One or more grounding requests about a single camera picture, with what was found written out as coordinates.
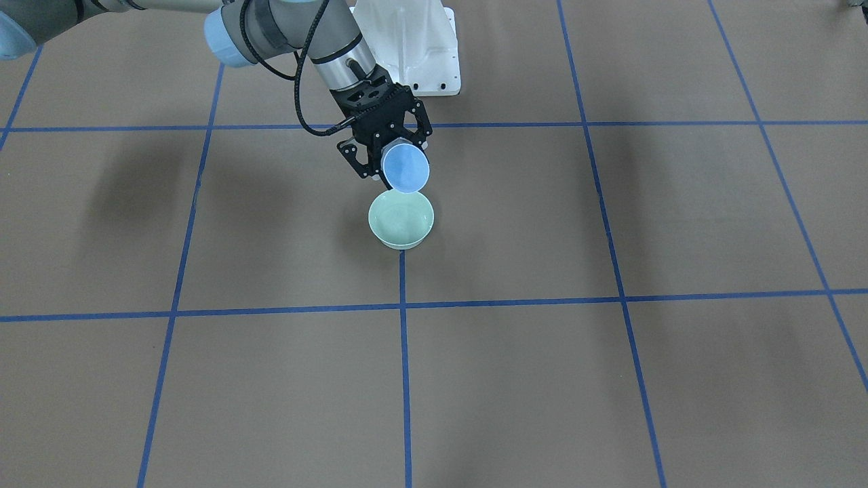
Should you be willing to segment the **light blue plastic cup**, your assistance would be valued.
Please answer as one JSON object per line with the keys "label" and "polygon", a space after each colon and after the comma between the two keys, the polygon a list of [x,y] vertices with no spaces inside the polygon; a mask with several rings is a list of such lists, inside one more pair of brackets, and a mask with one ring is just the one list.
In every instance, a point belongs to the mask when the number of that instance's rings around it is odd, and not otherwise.
{"label": "light blue plastic cup", "polygon": [[383,151],[380,160],[382,176],[396,191],[418,192],[430,179],[430,163],[424,151],[409,142],[393,142]]}

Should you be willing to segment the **mint green bowl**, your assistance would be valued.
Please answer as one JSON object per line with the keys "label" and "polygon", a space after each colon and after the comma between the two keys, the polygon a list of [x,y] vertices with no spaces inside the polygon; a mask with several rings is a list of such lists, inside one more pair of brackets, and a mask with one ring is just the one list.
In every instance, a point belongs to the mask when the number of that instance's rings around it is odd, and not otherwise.
{"label": "mint green bowl", "polygon": [[431,202],[421,192],[388,190],[369,207],[367,220],[372,234],[394,250],[407,250],[421,244],[435,223]]}

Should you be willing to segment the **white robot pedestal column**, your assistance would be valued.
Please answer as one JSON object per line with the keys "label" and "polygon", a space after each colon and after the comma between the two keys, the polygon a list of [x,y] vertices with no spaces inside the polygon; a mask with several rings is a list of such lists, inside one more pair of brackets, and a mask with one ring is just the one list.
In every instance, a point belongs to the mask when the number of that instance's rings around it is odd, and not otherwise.
{"label": "white robot pedestal column", "polygon": [[441,1],[357,1],[351,6],[375,61],[418,97],[457,96],[462,77],[454,10]]}

